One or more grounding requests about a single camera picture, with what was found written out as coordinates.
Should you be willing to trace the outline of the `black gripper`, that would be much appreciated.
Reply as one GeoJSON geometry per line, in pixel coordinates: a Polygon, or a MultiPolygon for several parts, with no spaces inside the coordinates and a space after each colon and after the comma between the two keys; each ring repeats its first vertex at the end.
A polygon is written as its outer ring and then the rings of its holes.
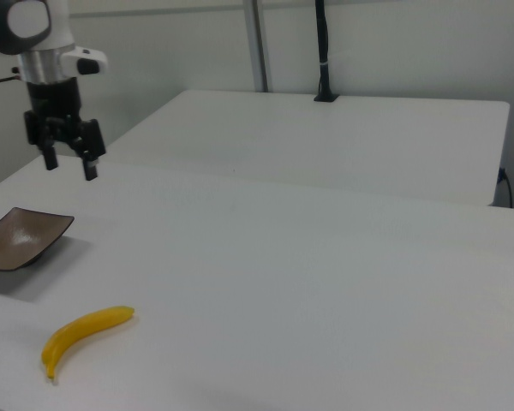
{"type": "Polygon", "coordinates": [[[99,122],[80,117],[77,79],[54,84],[27,84],[32,109],[24,113],[27,140],[44,157],[47,170],[58,167],[54,144],[68,145],[82,161],[87,181],[98,177],[99,157],[106,153],[99,122]]]}

